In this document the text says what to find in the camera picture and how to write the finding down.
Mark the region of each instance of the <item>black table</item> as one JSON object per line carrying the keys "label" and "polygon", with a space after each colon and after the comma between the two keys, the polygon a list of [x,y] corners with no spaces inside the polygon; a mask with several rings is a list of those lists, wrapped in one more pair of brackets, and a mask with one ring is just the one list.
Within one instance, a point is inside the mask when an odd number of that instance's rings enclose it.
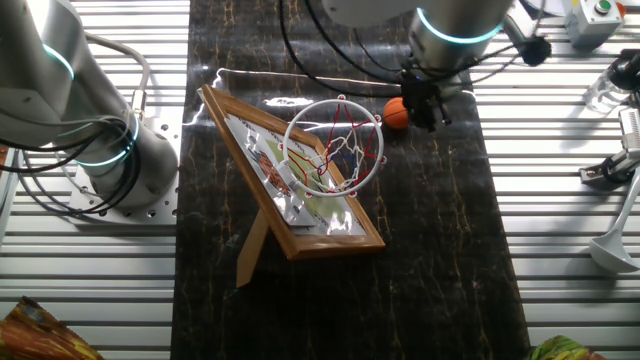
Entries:
{"label": "black table", "polygon": [[[219,68],[251,71],[222,71],[219,82],[287,120],[300,108],[264,100],[337,96],[281,75],[299,72],[284,50],[276,10],[272,0],[192,1],[186,123],[201,110],[196,90],[212,84]],[[285,11],[310,71],[366,79],[322,41],[300,2]],[[318,12],[345,52],[374,69],[348,29]],[[361,35],[374,56],[395,66],[408,52],[409,21]],[[350,99],[378,113],[386,102]],[[526,323],[473,96],[461,93],[447,108],[453,124],[435,133],[386,132],[388,164],[359,193],[385,252],[291,263],[270,239],[253,282],[241,290],[236,259],[258,206],[247,201],[249,189],[206,114],[184,126],[172,358],[522,358]]]}

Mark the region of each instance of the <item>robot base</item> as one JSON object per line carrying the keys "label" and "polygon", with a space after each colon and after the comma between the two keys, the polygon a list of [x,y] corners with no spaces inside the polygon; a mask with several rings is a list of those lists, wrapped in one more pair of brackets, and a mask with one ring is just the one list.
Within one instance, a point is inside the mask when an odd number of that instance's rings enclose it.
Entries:
{"label": "robot base", "polygon": [[[180,143],[182,135],[182,124],[178,121],[167,124],[167,120],[157,118],[147,118],[144,120],[145,126],[150,130],[162,134],[167,138],[171,147],[179,157]],[[75,177],[76,182],[81,187],[92,189],[89,176],[84,172],[82,167],[78,166]],[[123,224],[123,225],[176,225],[176,216],[178,212],[178,184],[179,176],[173,180],[173,185],[169,190],[153,203],[138,207],[120,209],[118,207],[108,210],[106,214],[86,215],[83,218],[69,217],[72,224]],[[87,209],[102,201],[100,198],[82,193],[74,187],[71,193],[71,201],[69,206],[77,209]]]}

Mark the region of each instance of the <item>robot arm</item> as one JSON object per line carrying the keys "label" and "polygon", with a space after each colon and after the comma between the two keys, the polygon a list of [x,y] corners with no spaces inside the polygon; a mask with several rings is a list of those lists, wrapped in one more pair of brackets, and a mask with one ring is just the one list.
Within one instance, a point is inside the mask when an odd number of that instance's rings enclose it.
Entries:
{"label": "robot arm", "polygon": [[503,25],[514,43],[524,41],[533,30],[518,0],[323,0],[322,4],[333,21],[349,27],[375,25],[416,9],[409,43],[424,68],[452,70],[479,57]]}
{"label": "robot arm", "polygon": [[[125,191],[135,147],[139,175],[118,204],[142,206],[165,193],[177,173],[176,154],[100,69],[69,0],[1,0],[0,39],[0,143],[26,150],[53,143],[79,154],[100,194]],[[92,121],[105,117],[126,129]]]}

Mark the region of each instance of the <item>small basketball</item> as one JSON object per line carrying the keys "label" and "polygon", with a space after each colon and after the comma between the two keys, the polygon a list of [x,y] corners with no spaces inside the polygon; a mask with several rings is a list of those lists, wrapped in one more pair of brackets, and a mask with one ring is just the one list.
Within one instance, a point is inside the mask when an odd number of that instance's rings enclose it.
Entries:
{"label": "small basketball", "polygon": [[409,127],[409,113],[402,105],[401,97],[389,100],[382,115],[384,123],[392,129],[403,130]]}

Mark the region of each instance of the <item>white spoon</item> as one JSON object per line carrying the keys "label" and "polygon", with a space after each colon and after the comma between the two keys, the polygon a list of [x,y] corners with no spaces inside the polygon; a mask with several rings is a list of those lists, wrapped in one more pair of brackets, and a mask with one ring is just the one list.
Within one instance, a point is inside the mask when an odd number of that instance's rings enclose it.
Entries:
{"label": "white spoon", "polygon": [[629,217],[631,208],[640,193],[640,169],[633,175],[627,199],[618,219],[608,233],[594,238],[589,244],[591,257],[598,265],[615,273],[628,273],[640,270],[640,266],[629,256],[622,244],[622,230]]}

